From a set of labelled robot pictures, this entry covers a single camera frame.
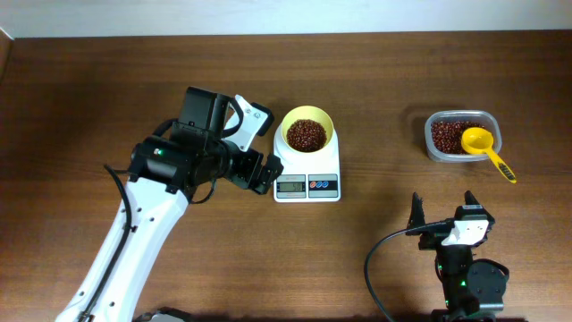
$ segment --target yellow spoon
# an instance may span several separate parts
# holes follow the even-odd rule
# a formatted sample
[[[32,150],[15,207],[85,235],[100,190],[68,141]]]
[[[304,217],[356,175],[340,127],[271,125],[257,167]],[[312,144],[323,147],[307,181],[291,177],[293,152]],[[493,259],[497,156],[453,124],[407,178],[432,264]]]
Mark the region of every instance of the yellow spoon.
[[[501,157],[492,150],[492,133],[481,128],[469,128],[463,132],[461,146],[469,154],[486,153],[494,166],[499,169],[502,175],[512,183],[517,183],[517,177],[510,170],[509,166],[502,161]]]

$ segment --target brown tabletop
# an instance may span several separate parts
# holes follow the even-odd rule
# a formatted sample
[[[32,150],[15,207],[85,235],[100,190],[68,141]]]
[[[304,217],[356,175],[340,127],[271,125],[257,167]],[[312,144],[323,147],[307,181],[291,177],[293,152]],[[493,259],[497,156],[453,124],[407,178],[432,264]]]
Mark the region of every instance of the brown tabletop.
[[[221,182],[167,238],[136,314],[171,306],[231,317],[379,315],[363,262],[406,226],[471,190],[496,218],[477,258],[511,270],[503,317],[569,321],[572,311],[572,32],[17,39],[0,86],[0,320],[49,321],[80,287],[120,202],[102,167],[176,117],[188,86],[272,109],[323,108],[340,137],[341,200],[279,204]],[[501,156],[430,160],[434,112],[477,109],[500,124]],[[434,252],[384,245],[371,270],[394,314],[444,308]]]

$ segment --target plastic container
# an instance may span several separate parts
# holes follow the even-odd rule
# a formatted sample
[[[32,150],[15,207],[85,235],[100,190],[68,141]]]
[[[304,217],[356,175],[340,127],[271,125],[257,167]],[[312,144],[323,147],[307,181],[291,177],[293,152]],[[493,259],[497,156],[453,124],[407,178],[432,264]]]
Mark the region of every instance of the plastic container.
[[[497,120],[492,117],[491,114],[485,111],[470,111],[470,110],[460,110],[460,111],[442,111],[437,112],[427,119],[425,123],[425,143],[427,144],[427,155],[437,162],[474,162],[483,161],[489,157],[485,154],[483,155],[453,155],[442,153],[433,144],[433,136],[431,134],[431,124],[433,122],[456,122],[456,121],[470,121],[477,122],[484,126],[487,131],[492,133],[494,138],[494,143],[492,144],[492,149],[498,154],[501,151],[502,137],[501,130],[499,129],[499,124]]]

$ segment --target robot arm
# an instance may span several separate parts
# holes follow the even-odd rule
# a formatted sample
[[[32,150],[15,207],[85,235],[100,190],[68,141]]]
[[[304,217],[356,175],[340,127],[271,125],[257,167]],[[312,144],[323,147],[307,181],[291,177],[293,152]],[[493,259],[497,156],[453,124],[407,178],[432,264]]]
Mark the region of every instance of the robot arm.
[[[228,108],[235,114],[224,128]],[[272,121],[269,110],[242,97],[189,88],[179,119],[162,124],[135,147],[125,186],[130,226],[123,200],[86,279],[56,322],[131,321],[164,240],[188,205],[200,203],[192,200],[200,184],[213,184],[208,198],[222,177],[265,194],[282,173],[278,157],[269,155],[262,166],[263,155],[249,148]]]

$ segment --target white digital scale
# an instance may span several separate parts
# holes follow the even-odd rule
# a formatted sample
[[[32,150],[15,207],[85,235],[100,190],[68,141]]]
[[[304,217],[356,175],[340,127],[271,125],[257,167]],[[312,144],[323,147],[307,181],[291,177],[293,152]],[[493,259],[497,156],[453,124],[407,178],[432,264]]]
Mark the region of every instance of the white digital scale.
[[[286,133],[297,120],[313,120],[326,130],[326,143],[316,152],[305,153],[291,148]],[[278,202],[333,202],[340,200],[340,151],[338,134],[330,116],[314,106],[291,110],[274,134],[274,154],[284,170],[274,183],[274,199]]]

